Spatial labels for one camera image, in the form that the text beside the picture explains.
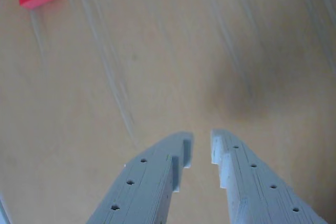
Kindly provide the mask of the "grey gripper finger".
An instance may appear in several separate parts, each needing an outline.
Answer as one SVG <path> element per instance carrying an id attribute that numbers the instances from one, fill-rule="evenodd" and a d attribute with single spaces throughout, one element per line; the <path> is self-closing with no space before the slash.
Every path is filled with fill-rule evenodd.
<path id="1" fill-rule="evenodd" d="M 131 159 L 87 222 L 166 223 L 192 150 L 193 134 L 177 132 Z"/>
<path id="2" fill-rule="evenodd" d="M 231 223 L 325 223 L 234 134 L 215 129 L 211 139 Z"/>

